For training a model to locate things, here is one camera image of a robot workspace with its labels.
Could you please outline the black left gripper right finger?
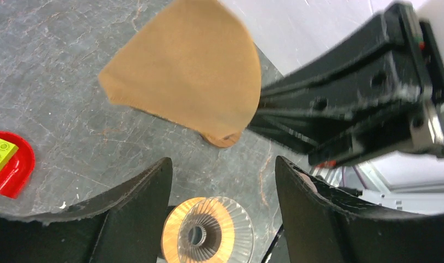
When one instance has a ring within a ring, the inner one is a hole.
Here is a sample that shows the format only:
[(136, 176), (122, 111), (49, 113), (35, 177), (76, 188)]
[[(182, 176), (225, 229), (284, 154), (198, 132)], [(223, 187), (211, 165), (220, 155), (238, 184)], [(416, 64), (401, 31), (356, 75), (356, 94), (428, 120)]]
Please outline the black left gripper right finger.
[(275, 181), (291, 262), (444, 262), (444, 214), (362, 200), (282, 156)]

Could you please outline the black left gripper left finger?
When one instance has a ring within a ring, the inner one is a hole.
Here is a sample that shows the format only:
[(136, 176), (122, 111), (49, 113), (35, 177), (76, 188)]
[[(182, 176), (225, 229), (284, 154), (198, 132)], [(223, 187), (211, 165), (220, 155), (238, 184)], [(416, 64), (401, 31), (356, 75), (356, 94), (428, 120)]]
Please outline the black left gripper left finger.
[(58, 213), (0, 214), (0, 262), (155, 262), (172, 180), (164, 157)]

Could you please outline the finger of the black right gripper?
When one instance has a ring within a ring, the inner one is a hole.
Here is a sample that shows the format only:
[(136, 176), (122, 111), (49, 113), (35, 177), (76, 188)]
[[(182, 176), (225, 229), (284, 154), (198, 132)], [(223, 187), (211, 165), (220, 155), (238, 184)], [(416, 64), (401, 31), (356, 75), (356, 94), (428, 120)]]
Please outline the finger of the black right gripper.
[(352, 114), (256, 114), (248, 129), (296, 153), (306, 154), (353, 124)]

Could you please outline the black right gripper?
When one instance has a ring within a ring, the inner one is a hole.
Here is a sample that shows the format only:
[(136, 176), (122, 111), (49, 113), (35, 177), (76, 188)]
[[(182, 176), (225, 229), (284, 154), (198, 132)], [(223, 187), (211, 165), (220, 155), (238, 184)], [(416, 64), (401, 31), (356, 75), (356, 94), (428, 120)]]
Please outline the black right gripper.
[(355, 96), (353, 125), (309, 153), (316, 166), (400, 151), (444, 158), (444, 65), (430, 23), (397, 2), (307, 65), (263, 88), (260, 108), (331, 86)]

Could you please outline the clear ribbed glass dripper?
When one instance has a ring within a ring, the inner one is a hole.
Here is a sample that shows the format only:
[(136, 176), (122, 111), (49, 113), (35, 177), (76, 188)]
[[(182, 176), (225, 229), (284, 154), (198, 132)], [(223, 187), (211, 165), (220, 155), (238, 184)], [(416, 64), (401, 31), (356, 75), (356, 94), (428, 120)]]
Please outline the clear ribbed glass dripper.
[(185, 214), (177, 249), (180, 262), (251, 262), (254, 250), (251, 218), (231, 198), (204, 198)]

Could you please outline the red toy block base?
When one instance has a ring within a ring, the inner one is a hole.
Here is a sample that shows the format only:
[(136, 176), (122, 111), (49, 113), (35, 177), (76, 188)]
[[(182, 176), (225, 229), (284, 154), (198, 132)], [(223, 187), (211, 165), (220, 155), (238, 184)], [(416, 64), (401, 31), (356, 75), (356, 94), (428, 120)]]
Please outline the red toy block base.
[(0, 138), (19, 148), (0, 171), (0, 195), (15, 199), (35, 168), (36, 156), (29, 142), (18, 134), (0, 131)]

